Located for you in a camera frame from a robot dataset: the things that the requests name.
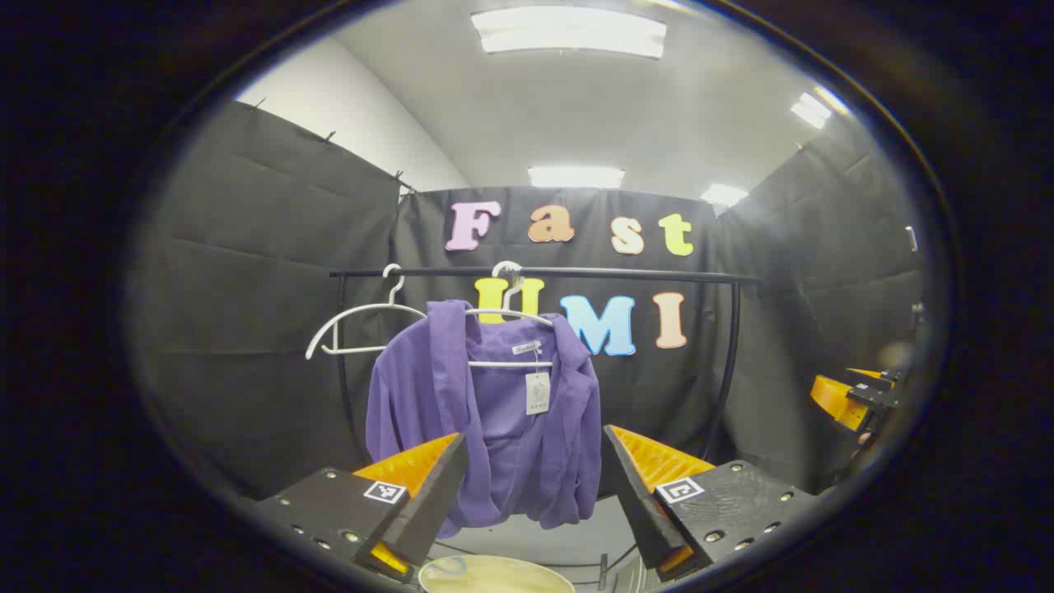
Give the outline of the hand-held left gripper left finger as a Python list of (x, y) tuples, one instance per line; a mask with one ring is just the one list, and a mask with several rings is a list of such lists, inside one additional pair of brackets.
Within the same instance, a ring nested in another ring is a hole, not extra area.
[(254, 511), (325, 566), (406, 584), (458, 499), (468, 464), (466, 437), (449, 434), (354, 472), (323, 468)]

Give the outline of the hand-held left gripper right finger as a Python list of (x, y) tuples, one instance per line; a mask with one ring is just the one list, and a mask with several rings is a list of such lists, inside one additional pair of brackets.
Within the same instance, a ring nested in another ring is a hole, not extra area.
[(618, 502), (646, 569), (672, 581), (723, 562), (816, 506), (816, 496), (745, 460), (711, 464), (614, 424)]

